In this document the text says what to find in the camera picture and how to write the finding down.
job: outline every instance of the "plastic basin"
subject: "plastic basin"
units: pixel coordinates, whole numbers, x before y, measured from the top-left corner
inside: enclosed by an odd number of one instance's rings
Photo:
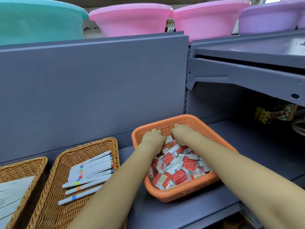
[[[288,0],[245,9],[239,16],[238,33],[262,34],[293,30],[298,25],[305,0]]]
[[[303,12],[301,19],[298,23],[298,28],[299,29],[305,28],[305,11]]]
[[[133,3],[99,8],[89,18],[104,37],[164,33],[172,7],[156,3]]]
[[[54,0],[0,0],[0,45],[83,38],[81,7]]]
[[[184,31],[193,40],[228,37],[248,0],[220,0],[185,6],[174,10],[176,31]]]
[[[197,117],[188,114],[172,117],[169,119],[165,119],[162,121],[158,121],[155,123],[147,124],[136,128],[132,132],[132,143],[135,149],[141,143],[141,140],[147,131],[156,128],[156,129],[160,129],[163,135],[169,136],[170,130],[174,127],[175,124],[187,125],[192,129],[194,129],[195,131],[201,133],[205,137],[209,138],[210,140],[213,140],[227,147],[228,149],[238,153],[238,151],[233,146],[231,146],[222,137],[220,137],[217,133],[215,133],[209,126],[207,126]],[[144,178],[144,184],[147,191],[152,196],[155,196],[159,201],[170,202],[182,196],[190,194],[194,191],[197,191],[205,186],[208,186],[218,180],[219,177],[216,175],[216,173],[211,172],[202,177],[191,180],[185,184],[180,184],[168,190],[159,190],[151,184],[148,175],[146,175]]]

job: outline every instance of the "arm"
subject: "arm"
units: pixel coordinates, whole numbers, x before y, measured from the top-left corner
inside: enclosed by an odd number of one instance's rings
[[[147,132],[137,149],[88,201],[68,229],[121,229],[152,159],[165,141],[160,130]]]
[[[302,188],[189,127],[176,125],[171,133],[177,143],[190,147],[206,161],[266,229],[304,228],[305,191]]]

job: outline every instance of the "forearm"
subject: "forearm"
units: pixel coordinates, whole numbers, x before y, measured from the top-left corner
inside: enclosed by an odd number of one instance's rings
[[[151,165],[154,149],[140,144],[84,206],[68,229],[120,229]]]
[[[275,228],[278,223],[292,223],[291,218],[288,217],[288,221],[284,219],[285,209],[304,210],[301,206],[304,204],[303,189],[284,177],[196,132],[188,135],[187,141],[187,146],[206,161],[266,228]],[[296,226],[291,228],[299,228],[296,219],[293,222]]]

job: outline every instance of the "hand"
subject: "hand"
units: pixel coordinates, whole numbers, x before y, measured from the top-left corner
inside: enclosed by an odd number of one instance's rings
[[[186,125],[175,125],[175,127],[170,131],[176,140],[176,143],[185,146],[187,145],[187,137],[189,134],[195,132],[192,128]]]
[[[141,144],[148,144],[155,151],[155,155],[160,153],[163,144],[166,141],[166,136],[162,136],[161,130],[152,129],[151,132],[146,132],[142,138]]]

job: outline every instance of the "orange plastic basket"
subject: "orange plastic basket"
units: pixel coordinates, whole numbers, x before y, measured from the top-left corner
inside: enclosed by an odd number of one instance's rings
[[[132,142],[133,142],[135,149],[141,143],[141,140],[147,131],[150,131],[153,128],[156,128],[156,129],[160,129],[162,131],[163,135],[169,136],[170,130],[174,127],[175,124],[187,125],[187,126],[191,127],[193,130],[202,134],[203,136],[209,138],[210,140],[213,140],[213,141],[227,147],[228,149],[238,153],[238,151],[233,146],[231,146],[228,142],[226,142],[221,136],[219,136],[217,133],[215,133],[209,126],[207,126],[205,123],[203,123],[200,119],[198,119],[197,117],[195,117],[193,115],[187,115],[187,114],[172,117],[169,119],[165,119],[162,121],[143,125],[143,126],[136,128],[132,132]],[[170,188],[168,190],[163,191],[163,190],[159,190],[159,189],[155,188],[151,184],[151,181],[150,181],[148,175],[146,175],[144,178],[144,184],[145,184],[147,191],[152,196],[155,196],[159,201],[170,202],[170,201],[178,199],[182,196],[190,194],[194,191],[197,191],[205,186],[208,186],[218,180],[219,180],[219,177],[216,175],[216,173],[211,172],[202,177],[191,180],[185,184],[180,184],[174,188]]]

